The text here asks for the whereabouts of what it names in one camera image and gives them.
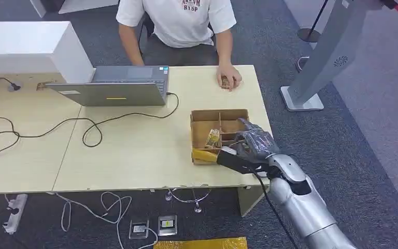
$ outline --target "yellow mat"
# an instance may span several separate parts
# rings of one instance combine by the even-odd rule
[[[246,237],[194,240],[194,241],[159,241],[153,249],[248,249]]]

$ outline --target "black glove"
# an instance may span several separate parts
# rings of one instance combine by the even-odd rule
[[[236,134],[235,141],[239,143],[233,146],[239,155],[253,161],[254,159],[264,160],[271,154],[280,153],[280,149],[269,132],[248,120],[243,118],[239,120],[245,125],[245,131],[239,131]]]

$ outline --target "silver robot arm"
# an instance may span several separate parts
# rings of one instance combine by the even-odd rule
[[[309,248],[357,248],[338,228],[310,177],[290,156],[275,154],[268,161],[281,172],[269,185],[272,201],[281,207]]]
[[[272,135],[248,120],[232,147],[222,147],[217,164],[241,174],[266,173],[271,199],[311,249],[356,249],[341,232],[314,183],[288,155],[280,152]]]

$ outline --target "power strip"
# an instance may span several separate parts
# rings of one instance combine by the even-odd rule
[[[2,225],[7,233],[13,234],[18,230],[27,198],[27,194],[21,194],[8,202],[8,207],[11,209],[10,218]]]

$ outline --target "person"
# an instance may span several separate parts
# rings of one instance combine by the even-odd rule
[[[143,59],[134,27],[145,13],[154,23],[154,33],[147,41]],[[121,0],[117,21],[133,65],[218,65],[217,81],[229,90],[242,80],[231,63],[230,28],[236,19],[230,0]],[[214,34],[217,51],[211,39]]]

